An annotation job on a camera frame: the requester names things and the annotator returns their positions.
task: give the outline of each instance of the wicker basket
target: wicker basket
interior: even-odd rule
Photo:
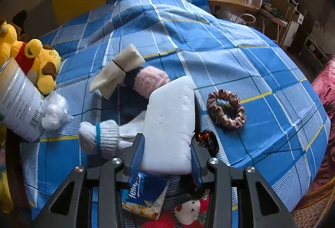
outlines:
[[[292,212],[299,228],[315,228],[335,200],[335,177],[321,188],[307,194]]]

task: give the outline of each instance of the white sock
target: white sock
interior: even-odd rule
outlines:
[[[135,139],[138,133],[142,133],[142,128],[145,119],[145,111],[140,112],[134,119],[126,124],[120,126],[120,138],[132,141]]]
[[[81,122],[79,127],[80,146],[87,154],[98,154],[111,160],[115,151],[130,147],[138,133],[142,133],[146,111],[142,111],[133,120],[118,126],[114,120],[106,120],[93,126],[88,122]]]
[[[119,126],[114,120],[106,120],[93,126],[81,122],[79,127],[80,146],[87,154],[98,154],[105,159],[113,159],[120,139]]]
[[[93,79],[89,91],[99,89],[102,96],[109,100],[116,86],[122,82],[129,72],[145,63],[137,48],[130,44],[110,61]]]

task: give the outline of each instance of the barcode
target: barcode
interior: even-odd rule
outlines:
[[[42,114],[40,113],[40,111],[38,111],[36,109],[34,115],[32,116],[32,119],[29,123],[29,126],[34,128],[34,130],[35,130],[37,128],[39,122],[41,121],[41,119],[42,119]]]

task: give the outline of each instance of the blue plaid bedsheet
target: blue plaid bedsheet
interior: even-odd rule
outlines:
[[[79,123],[114,119],[119,125],[146,109],[148,100],[118,86],[109,101],[89,84],[121,50],[133,43],[151,65],[171,79],[193,79],[200,105],[201,129],[219,138],[218,158],[230,166],[255,166],[288,210],[314,179],[326,150],[330,121],[310,83],[292,60],[265,35],[250,27],[216,19],[198,6],[204,0],[118,0],[87,12],[41,38],[65,58],[56,91],[65,96],[74,119],[45,131],[36,143],[21,144],[26,192],[33,218],[77,165],[103,163],[88,156],[78,140]],[[246,109],[243,128],[219,128],[209,117],[206,100],[218,89],[235,91]],[[163,209],[190,196],[171,176]],[[232,189],[233,227],[237,193]],[[96,227],[97,191],[93,197]],[[125,212],[127,227],[146,219]]]

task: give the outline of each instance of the white foam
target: white foam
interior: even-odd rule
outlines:
[[[194,89],[193,81],[184,76],[150,95],[142,132],[145,145],[141,170],[165,174],[191,173]]]

